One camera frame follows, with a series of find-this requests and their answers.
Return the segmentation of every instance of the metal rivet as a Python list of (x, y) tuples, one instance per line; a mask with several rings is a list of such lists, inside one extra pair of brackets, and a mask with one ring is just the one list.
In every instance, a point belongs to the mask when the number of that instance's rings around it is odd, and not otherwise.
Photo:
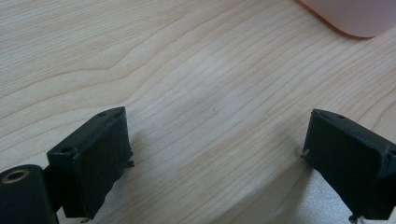
[(23, 170), (16, 170), (8, 175), (4, 176), (3, 179), (1, 180), (3, 184), (12, 184), (15, 182), (18, 182), (22, 179), (24, 179), (26, 176), (30, 174), (29, 170), (23, 169)]

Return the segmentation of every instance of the pink container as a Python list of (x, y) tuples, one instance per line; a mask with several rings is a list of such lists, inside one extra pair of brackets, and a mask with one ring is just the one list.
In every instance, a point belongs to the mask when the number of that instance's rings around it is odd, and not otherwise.
[(396, 25), (396, 0), (301, 0), (339, 30), (373, 37)]

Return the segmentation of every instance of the wood grain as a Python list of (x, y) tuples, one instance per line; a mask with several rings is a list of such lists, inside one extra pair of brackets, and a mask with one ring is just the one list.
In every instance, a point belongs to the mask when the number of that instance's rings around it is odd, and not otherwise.
[(396, 29), (342, 35), (292, 0), (0, 10), (0, 170), (45, 167), (88, 118), (126, 106), (136, 167), (91, 223), (348, 223), (299, 160), (310, 111), (396, 142)]

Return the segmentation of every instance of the black plastic part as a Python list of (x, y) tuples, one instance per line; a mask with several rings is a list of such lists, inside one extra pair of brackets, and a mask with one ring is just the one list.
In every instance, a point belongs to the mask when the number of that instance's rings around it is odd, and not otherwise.
[(133, 153), (125, 108), (104, 111), (47, 153), (49, 166), (14, 167), (0, 174), (0, 223), (58, 223), (67, 217), (92, 219)]
[(96, 115), (50, 150), (66, 216), (93, 218), (132, 155), (124, 107)]
[(0, 179), (0, 223), (58, 223), (41, 167), (17, 166), (0, 174)]
[(355, 217), (389, 219), (396, 204), (396, 146), (356, 122), (314, 109), (302, 156)]

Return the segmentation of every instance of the light wood surface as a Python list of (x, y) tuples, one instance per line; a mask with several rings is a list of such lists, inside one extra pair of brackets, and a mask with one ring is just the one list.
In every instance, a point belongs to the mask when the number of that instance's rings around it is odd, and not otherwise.
[(299, 159), (311, 110), (396, 142), (396, 29), (342, 35), (293, 0), (0, 6), (1, 171), (126, 106), (136, 167), (91, 223), (348, 223)]

